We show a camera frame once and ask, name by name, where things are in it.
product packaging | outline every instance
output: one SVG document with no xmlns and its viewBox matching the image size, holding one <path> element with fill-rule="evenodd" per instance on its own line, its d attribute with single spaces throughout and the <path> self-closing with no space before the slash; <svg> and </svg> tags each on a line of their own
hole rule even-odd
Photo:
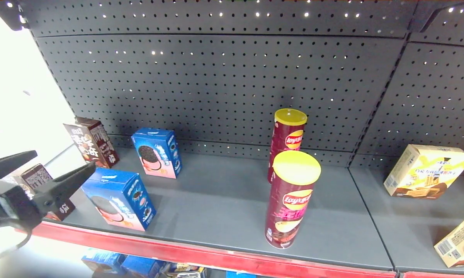
<svg viewBox="0 0 464 278">
<path fill-rule="evenodd" d="M 267 176 L 269 183 L 272 181 L 272 165 L 276 155 L 286 150 L 299 150 L 301 148 L 304 125 L 307 121 L 306 114 L 295 109 L 284 108 L 275 112 L 275 127 L 271 136 L 269 152 Z"/>
<path fill-rule="evenodd" d="M 207 268 L 183 263 L 167 263 L 163 268 L 163 274 L 167 278 L 207 278 Z"/>
<path fill-rule="evenodd" d="M 182 161 L 172 130 L 141 128 L 132 138 L 147 175 L 177 177 Z"/>
<path fill-rule="evenodd" d="M 447 267 L 464 266 L 464 221 L 435 245 Z"/>
<path fill-rule="evenodd" d="M 269 244 L 285 249 L 294 242 L 321 166 L 307 153 L 287 150 L 275 157 L 273 169 L 264 232 Z"/>
<path fill-rule="evenodd" d="M 27 197 L 29 200 L 37 193 L 36 188 L 48 181 L 53 180 L 50 176 L 50 173 L 46 171 L 45 167 L 41 164 L 36 164 L 35 166 L 31 167 L 26 171 L 22 171 L 20 168 L 16 171 L 10 173 L 6 177 L 2 178 L 4 181 L 8 183 L 14 183 L 15 185 L 19 185 L 24 189 Z M 45 216 L 46 218 L 50 218 L 57 221 L 64 220 L 76 207 L 72 202 L 68 199 L 65 204 L 60 207 L 59 210 L 54 212 L 48 212 Z"/>
<path fill-rule="evenodd" d="M 89 248 L 81 260 L 94 272 L 124 275 L 126 271 L 122 263 L 125 258 L 123 254 Z"/>
<path fill-rule="evenodd" d="M 384 185 L 391 196 L 438 199 L 463 170 L 459 148 L 410 144 Z"/>
<path fill-rule="evenodd" d="M 226 278 L 256 278 L 256 275 L 249 273 L 237 273 L 235 271 L 227 271 Z"/>
<path fill-rule="evenodd" d="M 111 168 L 119 161 L 101 121 L 76 117 L 76 123 L 64 126 L 85 161 L 94 161 L 103 168 Z"/>
<path fill-rule="evenodd" d="M 138 173 L 97 168 L 81 188 L 110 225 L 144 231 L 156 214 Z"/>
<path fill-rule="evenodd" d="M 164 261 L 137 256 L 127 256 L 122 264 L 122 268 L 135 278 L 158 278 L 163 266 Z"/>
</svg>

yellow lid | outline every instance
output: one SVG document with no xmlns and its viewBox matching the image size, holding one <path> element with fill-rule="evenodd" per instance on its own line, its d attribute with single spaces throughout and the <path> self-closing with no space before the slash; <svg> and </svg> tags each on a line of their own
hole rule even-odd
<svg viewBox="0 0 464 278">
<path fill-rule="evenodd" d="M 273 170 L 282 180 L 293 185 L 310 185 L 321 174 L 320 163 L 307 153 L 287 150 L 276 155 Z"/>
<path fill-rule="evenodd" d="M 284 125 L 304 125 L 308 117 L 299 110 L 284 108 L 275 112 L 275 121 Z"/>
</svg>

white wall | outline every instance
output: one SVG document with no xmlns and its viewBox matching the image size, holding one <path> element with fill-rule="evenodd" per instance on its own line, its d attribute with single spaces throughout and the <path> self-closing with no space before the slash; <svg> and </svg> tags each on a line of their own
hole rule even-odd
<svg viewBox="0 0 464 278">
<path fill-rule="evenodd" d="M 48 162 L 72 143 L 62 125 L 71 120 L 29 30 L 0 19 L 0 157 L 34 149 L 37 163 Z"/>
</svg>

lay's chips can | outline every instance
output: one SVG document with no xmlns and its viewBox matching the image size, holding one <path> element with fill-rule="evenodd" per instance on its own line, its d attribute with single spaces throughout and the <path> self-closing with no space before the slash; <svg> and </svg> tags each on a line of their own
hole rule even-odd
<svg viewBox="0 0 464 278">
<path fill-rule="evenodd" d="M 275 112 L 275 128 L 271 137 L 269 153 L 269 183 L 272 179 L 272 165 L 275 156 L 286 150 L 299 150 L 301 148 L 304 125 L 307 121 L 306 114 L 296 109 L 284 108 Z"/>
<path fill-rule="evenodd" d="M 307 153 L 288 150 L 275 157 L 273 169 L 264 233 L 269 244 L 285 249 L 299 231 L 321 166 Z"/>
</svg>

lay's logo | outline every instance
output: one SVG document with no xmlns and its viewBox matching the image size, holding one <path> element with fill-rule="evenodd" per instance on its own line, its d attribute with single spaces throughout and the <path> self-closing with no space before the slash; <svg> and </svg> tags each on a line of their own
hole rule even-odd
<svg viewBox="0 0 464 278">
<path fill-rule="evenodd" d="M 304 208 L 311 199 L 313 190 L 300 190 L 283 195 L 283 204 L 291 210 Z"/>
<path fill-rule="evenodd" d="M 285 146 L 289 149 L 299 149 L 301 147 L 302 141 L 302 134 L 304 133 L 303 130 L 297 130 L 290 133 L 285 138 Z"/>
</svg>

